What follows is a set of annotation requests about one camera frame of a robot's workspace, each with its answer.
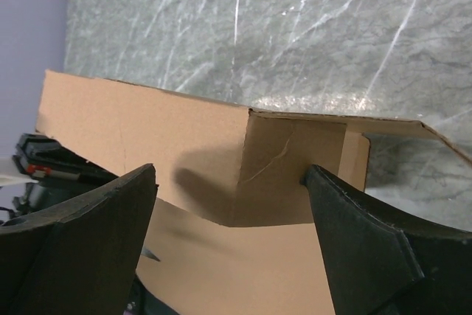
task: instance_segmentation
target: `red component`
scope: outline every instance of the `red component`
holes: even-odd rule
[[[38,172],[38,171],[44,172],[46,175],[49,175],[51,173],[51,168],[47,166],[40,166],[40,165],[32,165],[32,164],[28,165],[28,168],[27,168],[28,174],[32,175],[33,173]]]

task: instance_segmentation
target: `purple surface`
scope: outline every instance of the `purple surface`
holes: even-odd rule
[[[45,69],[62,70],[67,0],[0,0],[0,156],[32,132]],[[10,206],[4,188],[0,206]]]

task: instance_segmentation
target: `brown cardboard box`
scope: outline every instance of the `brown cardboard box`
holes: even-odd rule
[[[161,186],[138,275],[182,315],[334,314],[308,193],[318,164],[364,189],[363,133],[438,139],[419,121],[259,111],[47,72],[37,130],[117,175]]]

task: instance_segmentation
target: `marble countertop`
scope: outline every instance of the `marble countertop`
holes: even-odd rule
[[[422,120],[472,155],[472,0],[69,0],[66,71],[283,111]],[[367,192],[472,230],[472,169],[371,136]]]

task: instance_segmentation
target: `marble surface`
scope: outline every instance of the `marble surface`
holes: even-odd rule
[[[284,111],[419,119],[472,154],[472,0],[69,0],[66,71]],[[371,136],[368,189],[472,230],[472,169]]]

